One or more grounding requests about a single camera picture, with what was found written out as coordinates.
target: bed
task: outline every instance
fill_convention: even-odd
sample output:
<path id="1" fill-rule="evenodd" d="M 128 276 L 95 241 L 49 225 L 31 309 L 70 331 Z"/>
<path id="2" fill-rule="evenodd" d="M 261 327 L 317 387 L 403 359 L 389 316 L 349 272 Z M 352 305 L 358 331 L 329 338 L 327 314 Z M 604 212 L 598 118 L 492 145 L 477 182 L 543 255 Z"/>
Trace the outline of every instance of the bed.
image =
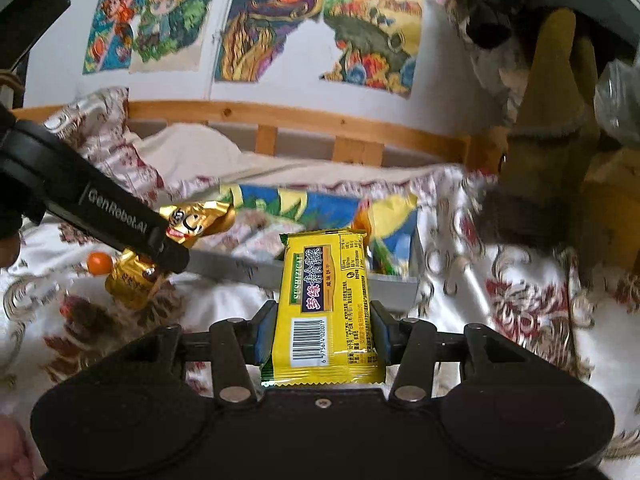
<path id="1" fill-rule="evenodd" d="M 585 288 L 569 249 L 542 254 L 479 238 L 473 213 L 495 183 L 492 174 L 504 153 L 504 132 L 447 138 L 296 108 L 129 102 L 125 88 L 102 90 L 62 109 L 15 113 L 44 121 L 152 206 L 213 198 L 224 182 L 295 186 L 359 198 L 413 193 L 425 256 L 420 295 L 407 305 L 407 315 L 427 319 L 445 332 L 485 323 L 588 381 L 607 397 L 616 415 L 603 471 L 615 479 L 640 474 L 640 283 L 615 269 L 599 268 Z M 255 129 L 252 152 L 240 150 L 210 126 L 229 123 Z M 332 160 L 274 156 L 279 132 L 285 129 L 335 138 Z M 429 153 L 440 162 L 383 168 L 385 146 Z M 128 340 L 172 322 L 202 331 L 220 319 L 250 318 L 273 297 L 272 291 L 255 286 L 181 274 L 145 309 L 133 313 L 104 291 L 103 278 L 88 275 L 83 267 L 92 251 L 114 254 L 112 249 L 52 216 L 39 226 L 25 222 L 21 236 L 20 259 L 0 274 L 0 410 L 25 430 L 44 391 Z M 97 311 L 90 319 L 83 317 L 74 298 L 88 299 Z M 393 375 L 390 369 L 386 384 Z M 459 380 L 457 365 L 439 365 L 434 394 L 446 394 Z M 188 382 L 210 394 L 207 365 L 193 364 Z M 33 445 L 31 451 L 36 473 L 42 473 Z"/>

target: barcode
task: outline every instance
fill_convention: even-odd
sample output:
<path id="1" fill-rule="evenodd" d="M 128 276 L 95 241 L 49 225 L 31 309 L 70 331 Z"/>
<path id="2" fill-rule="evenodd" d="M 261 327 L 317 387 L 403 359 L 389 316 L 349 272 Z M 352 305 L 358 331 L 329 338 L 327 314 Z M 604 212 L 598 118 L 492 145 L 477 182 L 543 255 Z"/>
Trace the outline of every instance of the barcode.
<path id="1" fill-rule="evenodd" d="M 290 361 L 292 368 L 328 366 L 326 317 L 291 319 Z"/>

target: yellow wrapper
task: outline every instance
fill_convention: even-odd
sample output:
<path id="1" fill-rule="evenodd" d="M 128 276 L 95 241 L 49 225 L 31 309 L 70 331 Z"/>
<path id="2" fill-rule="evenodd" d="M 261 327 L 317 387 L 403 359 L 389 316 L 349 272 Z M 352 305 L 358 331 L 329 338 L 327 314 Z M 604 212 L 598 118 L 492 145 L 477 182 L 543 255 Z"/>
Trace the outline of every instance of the yellow wrapper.
<path id="1" fill-rule="evenodd" d="M 161 207 L 159 213 L 168 219 L 167 237 L 192 248 L 196 241 L 229 229 L 236 218 L 233 206 L 222 202 L 203 202 Z M 122 255 L 104 282 L 104 288 L 114 298 L 132 310 L 145 307 L 169 276 L 152 261 L 131 250 Z"/>
<path id="2" fill-rule="evenodd" d="M 265 383 L 379 383 L 373 349 L 363 240 L 366 232 L 293 234 L 287 249 Z"/>

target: metal screw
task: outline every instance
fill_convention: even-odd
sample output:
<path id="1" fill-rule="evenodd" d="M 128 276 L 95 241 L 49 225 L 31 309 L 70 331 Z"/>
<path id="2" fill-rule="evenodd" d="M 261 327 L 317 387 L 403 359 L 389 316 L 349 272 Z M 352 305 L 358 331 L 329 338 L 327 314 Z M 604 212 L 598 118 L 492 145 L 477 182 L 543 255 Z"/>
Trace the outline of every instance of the metal screw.
<path id="1" fill-rule="evenodd" d="M 328 408 L 331 405 L 331 401 L 329 399 L 318 399 L 316 400 L 316 406 L 318 408 Z"/>
<path id="2" fill-rule="evenodd" d="M 245 402 L 249 397 L 251 397 L 251 392 L 244 386 L 229 386 L 220 392 L 220 399 L 234 404 Z"/>
<path id="3" fill-rule="evenodd" d="M 405 402 L 418 402 L 427 396 L 427 392 L 420 386 L 400 386 L 395 391 L 395 394 L 398 399 L 404 400 Z"/>

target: biscuit package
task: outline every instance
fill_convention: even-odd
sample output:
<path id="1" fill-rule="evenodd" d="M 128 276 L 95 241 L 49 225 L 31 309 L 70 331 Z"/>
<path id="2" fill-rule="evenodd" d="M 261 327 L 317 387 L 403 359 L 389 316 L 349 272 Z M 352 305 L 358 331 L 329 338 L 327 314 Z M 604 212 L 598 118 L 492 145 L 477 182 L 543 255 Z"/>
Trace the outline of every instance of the biscuit package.
<path id="1" fill-rule="evenodd" d="M 283 236 L 284 273 L 264 385 L 380 383 L 369 321 L 364 231 Z"/>

